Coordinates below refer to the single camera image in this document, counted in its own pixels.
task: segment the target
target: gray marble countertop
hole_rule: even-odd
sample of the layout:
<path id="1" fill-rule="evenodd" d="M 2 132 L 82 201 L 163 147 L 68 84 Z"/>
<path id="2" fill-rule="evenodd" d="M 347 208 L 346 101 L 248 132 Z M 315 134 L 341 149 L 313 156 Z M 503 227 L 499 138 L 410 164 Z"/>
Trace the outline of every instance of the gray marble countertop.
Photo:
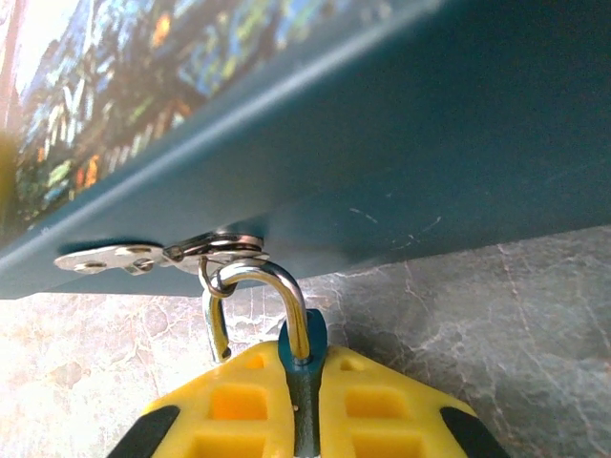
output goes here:
<path id="1" fill-rule="evenodd" d="M 608 457 L 610 241 L 594 228 L 300 285 L 332 343 L 468 402 L 512 456 Z M 213 366 L 198 300 L 0 305 L 1 456 L 105 456 L 149 402 Z M 284 319 L 267 288 L 225 308 L 238 350 Z"/>

